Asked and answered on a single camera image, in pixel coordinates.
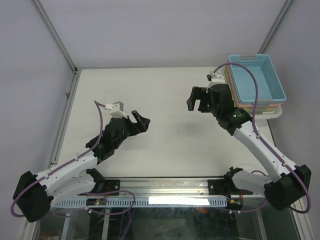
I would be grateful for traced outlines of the small white plastic basket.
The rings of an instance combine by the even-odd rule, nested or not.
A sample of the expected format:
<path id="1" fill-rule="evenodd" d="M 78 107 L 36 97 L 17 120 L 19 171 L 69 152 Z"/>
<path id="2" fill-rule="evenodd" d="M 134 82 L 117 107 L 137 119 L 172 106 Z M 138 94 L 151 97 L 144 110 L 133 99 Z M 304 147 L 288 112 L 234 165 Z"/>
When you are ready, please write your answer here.
<path id="1" fill-rule="evenodd" d="M 249 104 L 248 106 L 245 106 L 243 104 L 240 104 L 238 99 L 237 99 L 237 94 L 236 91 L 234 89 L 234 87 L 232 86 L 231 82 L 230 82 L 230 74 L 228 73 L 228 70 L 225 69 L 224 70 L 224 76 L 225 76 L 225 81 L 227 83 L 227 85 L 230 88 L 231 94 L 232 94 L 232 100 L 234 102 L 234 106 L 238 107 L 238 108 L 242 108 L 244 109 L 246 112 L 248 112 L 250 115 L 252 115 L 253 113 L 253 104 Z M 277 114 L 279 112 L 279 107 L 280 105 L 276 105 L 275 107 L 271 107 L 271 108 L 257 108 L 256 110 L 256 114 L 257 115 L 271 115 L 271 114 Z"/>

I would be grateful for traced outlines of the blue plastic basket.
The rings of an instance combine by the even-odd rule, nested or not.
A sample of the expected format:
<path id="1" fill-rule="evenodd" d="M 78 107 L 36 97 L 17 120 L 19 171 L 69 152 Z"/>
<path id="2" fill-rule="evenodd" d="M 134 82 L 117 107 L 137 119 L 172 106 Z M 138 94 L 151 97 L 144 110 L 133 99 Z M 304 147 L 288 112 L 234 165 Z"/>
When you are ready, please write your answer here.
<path id="1" fill-rule="evenodd" d="M 281 104 L 286 101 L 286 94 L 269 55 L 234 54 L 228 57 L 228 61 L 233 63 L 229 69 L 241 104 L 255 102 L 256 87 L 252 76 L 242 67 L 234 65 L 235 63 L 245 66 L 255 77 L 258 87 L 258 103 Z"/>

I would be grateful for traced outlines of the green plastic basket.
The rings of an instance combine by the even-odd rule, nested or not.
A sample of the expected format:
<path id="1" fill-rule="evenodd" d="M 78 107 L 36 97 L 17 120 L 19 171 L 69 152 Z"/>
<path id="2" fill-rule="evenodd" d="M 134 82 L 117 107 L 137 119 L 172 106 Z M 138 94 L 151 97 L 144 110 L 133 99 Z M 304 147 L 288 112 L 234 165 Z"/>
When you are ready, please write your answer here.
<path id="1" fill-rule="evenodd" d="M 237 96 L 237 93 L 236 93 L 236 90 L 235 90 L 235 87 L 234 87 L 234 83 L 233 83 L 233 79 L 232 79 L 232 76 L 231 76 L 231 73 L 230 73 L 230 69 L 229 67 L 227 66 L 224 70 L 224 75 L 225 75 L 225 80 L 226 80 L 226 83 L 228 84 L 230 90 L 231 90 L 231 93 L 232 93 L 232 100 L 234 101 L 234 105 L 238 108 L 242 108 L 244 110 L 246 110 L 249 114 L 252 114 L 253 113 L 253 108 L 254 108 L 254 104 L 253 103 L 250 103 L 250 104 L 241 104 L 239 103 L 239 100 L 238 100 L 238 96 Z M 281 104 L 277 103 L 277 104 L 267 104 L 267 105 L 258 105 L 257 106 L 257 113 L 258 114 L 273 114 L 277 108 L 281 106 Z"/>

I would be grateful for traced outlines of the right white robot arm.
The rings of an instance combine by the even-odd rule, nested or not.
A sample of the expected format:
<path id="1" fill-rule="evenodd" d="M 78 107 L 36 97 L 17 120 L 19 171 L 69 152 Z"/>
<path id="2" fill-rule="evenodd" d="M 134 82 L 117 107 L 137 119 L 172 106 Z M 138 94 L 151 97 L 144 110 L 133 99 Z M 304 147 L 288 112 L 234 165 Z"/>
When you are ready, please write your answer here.
<path id="1" fill-rule="evenodd" d="M 231 168 L 224 175 L 223 189 L 226 192 L 234 194 L 238 190 L 247 190 L 263 195 L 278 211 L 289 208 L 306 195 L 311 170 L 305 164 L 297 165 L 264 139 L 251 115 L 244 109 L 235 107 L 227 84 L 194 86 L 186 101 L 189 111 L 194 110 L 197 100 L 200 101 L 198 111 L 211 113 L 219 126 L 240 141 L 267 172 L 263 176 L 239 167 Z"/>

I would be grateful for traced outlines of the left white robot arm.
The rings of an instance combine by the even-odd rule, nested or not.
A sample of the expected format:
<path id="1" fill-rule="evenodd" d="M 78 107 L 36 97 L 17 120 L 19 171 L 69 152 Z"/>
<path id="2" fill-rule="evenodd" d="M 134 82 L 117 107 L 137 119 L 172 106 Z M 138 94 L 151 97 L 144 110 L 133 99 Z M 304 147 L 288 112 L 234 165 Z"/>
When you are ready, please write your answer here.
<path id="1" fill-rule="evenodd" d="M 13 194 L 13 206 L 21 210 L 21 217 L 33 223 L 43 218 L 52 207 L 68 198 L 85 193 L 100 194 L 107 186 L 97 166 L 111 157 L 128 137 L 145 133 L 151 123 L 136 110 L 129 116 L 112 117 L 100 126 L 98 136 L 85 145 L 85 152 L 64 164 L 36 174 L 25 172 Z"/>

